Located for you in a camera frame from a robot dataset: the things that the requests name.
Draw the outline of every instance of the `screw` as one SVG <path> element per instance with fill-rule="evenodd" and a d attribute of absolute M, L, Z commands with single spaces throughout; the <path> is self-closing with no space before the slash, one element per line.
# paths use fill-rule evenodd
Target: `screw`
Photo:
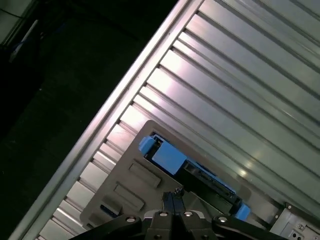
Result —
<path fill-rule="evenodd" d="M 128 217 L 128 218 L 126 219 L 126 221 L 127 221 L 128 223 L 133 223 L 135 220 L 136 220 L 136 219 L 135 219 L 133 216 Z"/>
<path fill-rule="evenodd" d="M 304 226 L 302 224 L 298 224 L 298 229 L 303 230 Z"/>
<path fill-rule="evenodd" d="M 184 215 L 187 217 L 191 217 L 193 215 L 193 213 L 191 211 L 185 211 Z"/>
<path fill-rule="evenodd" d="M 221 216 L 218 218 L 220 222 L 225 223 L 226 221 L 228 221 L 227 218 L 225 218 L 224 216 Z"/>

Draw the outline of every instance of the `blue plastic part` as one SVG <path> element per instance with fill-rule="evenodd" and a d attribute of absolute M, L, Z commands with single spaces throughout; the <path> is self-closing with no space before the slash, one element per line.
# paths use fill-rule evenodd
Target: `blue plastic part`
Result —
<path fill-rule="evenodd" d="M 247 219 L 247 217 L 250 214 L 250 208 L 245 205 L 244 203 L 242 203 L 241 207 L 239 208 L 238 212 L 235 214 L 235 218 L 245 221 Z"/>
<path fill-rule="evenodd" d="M 139 150 L 143 155 L 146 155 L 151 147 L 156 143 L 152 136 L 145 136 L 139 143 Z"/>
<path fill-rule="evenodd" d="M 187 156 L 167 141 L 164 141 L 153 155 L 152 160 L 170 174 L 175 175 L 185 160 L 187 160 Z"/>
<path fill-rule="evenodd" d="M 142 141 L 139 144 L 139 150 L 142 152 L 143 155 L 146 155 L 148 153 L 148 151 L 150 150 L 150 148 L 153 146 L 154 143 L 156 143 L 155 138 L 160 139 L 161 141 L 163 141 L 163 143 L 167 143 L 168 145 L 172 146 L 170 143 L 168 143 L 165 139 L 163 139 L 161 136 L 159 136 L 158 134 L 154 134 L 152 136 L 147 136 L 144 137 L 142 139 Z M 180 152 L 179 150 L 177 150 L 174 146 L 172 146 L 171 148 L 171 152 L 168 153 L 161 153 L 161 154 L 165 154 L 167 157 L 170 156 L 171 153 L 173 152 Z M 189 162 L 191 162 L 192 164 L 194 164 L 198 169 L 204 171 L 206 174 L 208 174 L 210 177 L 212 177 L 214 180 L 216 180 L 218 183 L 222 184 L 223 186 L 225 186 L 227 189 L 229 189 L 231 192 L 233 192 L 234 194 L 236 193 L 236 191 L 231 188 L 230 186 L 228 186 L 227 184 L 225 184 L 222 180 L 220 180 L 216 175 L 214 175 L 212 172 L 204 169 L 200 164 L 198 164 L 196 161 L 187 158 L 187 160 Z M 177 172 L 178 170 L 176 170 L 176 166 L 178 166 L 180 163 L 179 162 L 175 162 L 175 161 L 170 161 L 168 162 L 168 164 L 166 165 L 167 167 L 171 168 L 171 171 L 169 171 L 166 167 L 162 166 L 161 164 L 159 164 L 160 166 L 162 166 L 164 169 L 166 169 L 169 173 L 171 172 Z"/>

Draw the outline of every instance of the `bolt head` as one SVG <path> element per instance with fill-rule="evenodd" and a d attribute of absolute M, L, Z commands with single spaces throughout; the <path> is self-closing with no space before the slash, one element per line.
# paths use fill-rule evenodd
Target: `bolt head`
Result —
<path fill-rule="evenodd" d="M 133 217 L 133 216 L 130 216 L 130 217 L 128 217 L 128 218 L 126 219 L 126 221 L 127 221 L 128 223 L 133 223 L 135 220 L 136 220 L 136 218 Z"/>
<path fill-rule="evenodd" d="M 228 221 L 228 219 L 224 216 L 221 216 L 218 218 L 218 220 L 221 222 L 221 223 L 225 223 L 226 221 Z"/>
<path fill-rule="evenodd" d="M 193 213 L 192 213 L 191 211 L 185 211 L 185 212 L 184 212 L 184 215 L 185 215 L 186 217 L 191 217 L 191 216 L 193 215 Z"/>

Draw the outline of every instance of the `corrugated metal panel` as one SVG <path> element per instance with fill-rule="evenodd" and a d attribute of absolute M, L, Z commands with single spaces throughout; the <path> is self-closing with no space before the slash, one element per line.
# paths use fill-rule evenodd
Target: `corrugated metal panel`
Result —
<path fill-rule="evenodd" d="M 40 226 L 78 180 L 41 231 L 46 240 L 48 228 L 62 228 L 60 239 L 82 232 L 81 210 L 148 120 L 251 188 L 250 223 L 271 223 L 284 201 L 320 217 L 319 3 L 179 5 L 176 21 L 157 33 L 162 41 L 148 46 L 150 53 L 156 46 L 148 61 L 107 101 L 113 108 L 102 108 L 104 122 L 92 122 L 103 127 L 36 220 Z"/>

